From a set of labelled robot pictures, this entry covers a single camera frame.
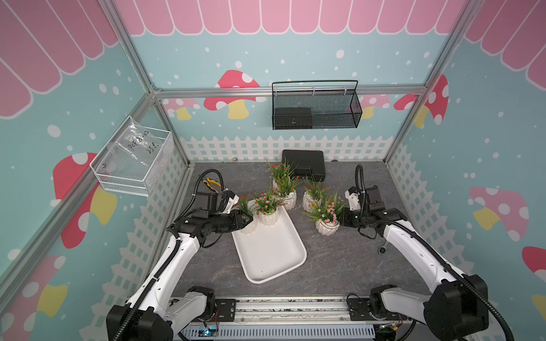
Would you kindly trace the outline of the red flower pot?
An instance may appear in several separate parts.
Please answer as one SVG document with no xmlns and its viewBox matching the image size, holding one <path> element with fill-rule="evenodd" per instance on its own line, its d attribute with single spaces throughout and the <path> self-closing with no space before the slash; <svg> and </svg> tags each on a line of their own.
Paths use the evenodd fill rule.
<svg viewBox="0 0 546 341">
<path fill-rule="evenodd" d="M 277 196 L 282 199 L 286 210 L 292 210 L 297 204 L 297 186 L 301 183 L 300 177 L 282 176 L 276 178 Z"/>
<path fill-rule="evenodd" d="M 243 213 L 243 222 L 245 223 L 245 228 L 240 230 L 240 232 L 245 235 L 252 234 L 256 230 L 256 225 L 253 222 L 255 209 L 249 196 L 240 197 L 237 203 L 237 208 L 241 213 Z"/>
</svg>

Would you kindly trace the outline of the pink flower pot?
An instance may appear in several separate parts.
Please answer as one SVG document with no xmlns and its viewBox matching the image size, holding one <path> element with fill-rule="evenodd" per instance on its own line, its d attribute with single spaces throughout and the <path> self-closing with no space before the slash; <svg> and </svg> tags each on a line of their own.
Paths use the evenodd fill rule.
<svg viewBox="0 0 546 341">
<path fill-rule="evenodd" d="M 341 225 L 343 211 L 344 203 L 334 193 L 324 196 L 320 203 L 312 204 L 306 215 L 315 224 L 318 233 L 331 236 Z"/>
<path fill-rule="evenodd" d="M 284 201 L 277 191 L 270 188 L 268 191 L 256 193 L 253 210 L 263 225 L 273 226 L 279 219 L 277 211 L 283 204 Z"/>
</svg>

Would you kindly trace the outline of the white plastic storage tray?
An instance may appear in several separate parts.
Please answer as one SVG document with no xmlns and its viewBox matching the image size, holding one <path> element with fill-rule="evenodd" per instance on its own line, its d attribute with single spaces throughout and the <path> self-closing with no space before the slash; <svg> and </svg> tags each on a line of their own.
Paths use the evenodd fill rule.
<svg viewBox="0 0 546 341">
<path fill-rule="evenodd" d="M 262 224 L 258 216 L 245 229 L 232 233 L 247 280 L 264 284 L 307 260 L 307 250 L 284 207 L 277 210 L 275 224 Z"/>
</svg>

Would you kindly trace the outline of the orange flower pot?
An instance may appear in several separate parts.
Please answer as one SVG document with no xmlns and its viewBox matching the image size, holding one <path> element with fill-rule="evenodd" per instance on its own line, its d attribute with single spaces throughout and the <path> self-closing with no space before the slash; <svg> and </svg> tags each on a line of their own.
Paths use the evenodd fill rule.
<svg viewBox="0 0 546 341">
<path fill-rule="evenodd" d="M 304 179 L 304 197 L 302 207 L 307 213 L 311 213 L 314 206 L 320 205 L 326 195 L 326 187 L 321 181 Z"/>
</svg>

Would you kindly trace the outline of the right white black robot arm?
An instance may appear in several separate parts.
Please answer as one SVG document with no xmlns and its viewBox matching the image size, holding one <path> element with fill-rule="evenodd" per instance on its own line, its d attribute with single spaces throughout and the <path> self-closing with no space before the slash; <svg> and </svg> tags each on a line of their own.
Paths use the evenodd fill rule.
<svg viewBox="0 0 546 341">
<path fill-rule="evenodd" d="M 349 206 L 341 216 L 341 226 L 363 234 L 371 229 L 385 244 L 394 246 L 414 267 L 427 285 L 428 295 L 406 291 L 387 284 L 375 287 L 367 299 L 350 294 L 348 307 L 359 314 L 366 303 L 371 318 L 377 321 L 392 314 L 412 321 L 410 330 L 422 323 L 438 340 L 465 340 L 489 328 L 490 319 L 500 325 L 506 340 L 514 340 L 513 331 L 489 301 L 486 282 L 469 276 L 449 263 L 414 229 L 396 208 L 387 209 L 377 186 L 365 187 L 362 165 L 355 168 L 355 185 L 346 192 Z"/>
</svg>

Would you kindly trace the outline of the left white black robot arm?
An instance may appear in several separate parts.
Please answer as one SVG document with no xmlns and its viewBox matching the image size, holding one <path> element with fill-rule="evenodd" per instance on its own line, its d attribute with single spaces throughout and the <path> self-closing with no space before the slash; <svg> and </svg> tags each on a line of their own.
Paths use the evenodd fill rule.
<svg viewBox="0 0 546 341">
<path fill-rule="evenodd" d="M 218 180 L 219 193 L 193 191 L 190 203 L 166 229 L 169 242 L 152 272 L 124 305 L 110 309 L 108 340 L 173 340 L 195 319 L 207 323 L 217 316 L 211 288 L 193 286 L 176 303 L 171 297 L 189 261 L 200 249 L 210 248 L 210 235 L 222 237 L 253 221 L 237 209 L 239 197 Z"/>
</svg>

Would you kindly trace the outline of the black box in basket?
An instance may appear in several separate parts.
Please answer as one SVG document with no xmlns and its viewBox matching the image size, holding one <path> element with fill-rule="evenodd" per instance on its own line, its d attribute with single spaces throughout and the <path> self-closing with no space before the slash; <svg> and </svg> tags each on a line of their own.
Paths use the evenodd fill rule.
<svg viewBox="0 0 546 341">
<path fill-rule="evenodd" d="M 277 130 L 313 128 L 312 112 L 308 107 L 279 107 L 272 120 L 273 128 Z"/>
</svg>

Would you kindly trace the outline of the yellow black pliers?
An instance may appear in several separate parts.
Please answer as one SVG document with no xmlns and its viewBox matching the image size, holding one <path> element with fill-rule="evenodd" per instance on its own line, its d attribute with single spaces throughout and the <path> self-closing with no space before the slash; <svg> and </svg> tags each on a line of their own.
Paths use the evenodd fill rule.
<svg viewBox="0 0 546 341">
<path fill-rule="evenodd" d="M 220 193 L 223 191 L 222 185 L 217 180 L 207 178 L 206 180 L 203 180 L 203 184 L 215 193 Z"/>
</svg>

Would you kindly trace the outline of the red flower pot rearmost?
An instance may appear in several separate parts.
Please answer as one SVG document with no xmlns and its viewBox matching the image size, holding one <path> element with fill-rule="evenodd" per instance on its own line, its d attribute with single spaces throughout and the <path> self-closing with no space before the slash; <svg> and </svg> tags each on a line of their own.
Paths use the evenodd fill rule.
<svg viewBox="0 0 546 341">
<path fill-rule="evenodd" d="M 290 165 L 286 163 L 278 163 L 273 164 L 269 161 L 266 161 L 267 165 L 270 168 L 271 171 L 271 178 L 273 181 L 273 189 L 279 190 L 281 188 L 281 185 L 287 184 L 288 180 L 291 176 L 291 168 Z"/>
</svg>

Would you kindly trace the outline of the black plastic tool case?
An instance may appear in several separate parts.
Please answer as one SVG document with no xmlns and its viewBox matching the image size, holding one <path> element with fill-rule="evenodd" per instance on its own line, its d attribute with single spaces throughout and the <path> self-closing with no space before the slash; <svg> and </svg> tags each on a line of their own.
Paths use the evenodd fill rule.
<svg viewBox="0 0 546 341">
<path fill-rule="evenodd" d="M 292 178 L 308 178 L 315 182 L 322 182 L 326 178 L 323 151 L 283 150 L 282 162 L 290 168 Z"/>
</svg>

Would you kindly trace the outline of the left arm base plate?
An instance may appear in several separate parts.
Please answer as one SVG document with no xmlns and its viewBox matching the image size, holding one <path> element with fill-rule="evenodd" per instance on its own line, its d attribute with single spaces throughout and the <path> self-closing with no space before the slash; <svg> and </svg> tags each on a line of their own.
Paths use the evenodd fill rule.
<svg viewBox="0 0 546 341">
<path fill-rule="evenodd" d="M 216 322 L 234 322 L 237 301 L 235 299 L 216 299 L 216 314 L 213 318 Z"/>
</svg>

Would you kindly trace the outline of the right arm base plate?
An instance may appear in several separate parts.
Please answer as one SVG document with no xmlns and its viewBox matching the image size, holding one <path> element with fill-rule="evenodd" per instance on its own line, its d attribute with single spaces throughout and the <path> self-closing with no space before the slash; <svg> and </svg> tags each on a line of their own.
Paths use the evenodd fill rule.
<svg viewBox="0 0 546 341">
<path fill-rule="evenodd" d="M 369 298 L 361 298 L 355 294 L 348 294 L 346 305 L 351 321 L 374 321 L 371 315 Z"/>
</svg>

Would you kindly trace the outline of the aluminium mounting rail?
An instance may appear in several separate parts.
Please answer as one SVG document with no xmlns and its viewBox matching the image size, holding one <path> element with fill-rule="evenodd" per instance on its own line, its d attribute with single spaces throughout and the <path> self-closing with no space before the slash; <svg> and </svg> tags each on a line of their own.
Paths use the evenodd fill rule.
<svg viewBox="0 0 546 341">
<path fill-rule="evenodd" d="M 226 296 L 237 301 L 234 322 L 216 322 L 213 317 L 196 325 L 279 325 L 279 324 L 389 324 L 406 327 L 412 318 L 400 313 L 371 313 L 374 321 L 351 321 L 346 297 L 340 296 Z"/>
</svg>

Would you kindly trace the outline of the clear acrylic wall box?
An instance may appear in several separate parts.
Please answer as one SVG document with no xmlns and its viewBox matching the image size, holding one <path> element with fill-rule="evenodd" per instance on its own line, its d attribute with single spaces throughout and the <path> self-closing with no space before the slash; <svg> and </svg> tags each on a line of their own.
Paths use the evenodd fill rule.
<svg viewBox="0 0 546 341">
<path fill-rule="evenodd" d="M 103 190 L 148 197 L 174 149 L 171 132 L 128 116 L 90 163 Z"/>
</svg>

